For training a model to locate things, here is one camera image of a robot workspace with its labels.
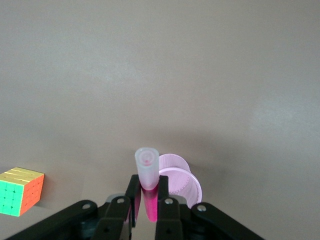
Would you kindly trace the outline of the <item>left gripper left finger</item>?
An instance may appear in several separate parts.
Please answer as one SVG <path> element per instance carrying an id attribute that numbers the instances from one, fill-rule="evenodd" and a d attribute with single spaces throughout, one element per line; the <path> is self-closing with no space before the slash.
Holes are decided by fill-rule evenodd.
<path id="1" fill-rule="evenodd" d="M 97 206 L 78 201 L 12 235 L 11 240 L 130 240 L 141 202 L 138 175 L 131 176 L 124 194 L 109 196 Z"/>

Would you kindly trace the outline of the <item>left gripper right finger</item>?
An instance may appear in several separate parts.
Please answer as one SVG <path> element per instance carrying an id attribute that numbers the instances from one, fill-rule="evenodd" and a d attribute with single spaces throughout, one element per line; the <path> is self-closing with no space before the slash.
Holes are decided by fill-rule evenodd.
<path id="1" fill-rule="evenodd" d="M 229 215 L 208 202 L 188 208 L 169 195 L 169 178 L 158 183 L 156 240 L 261 240 Z"/>

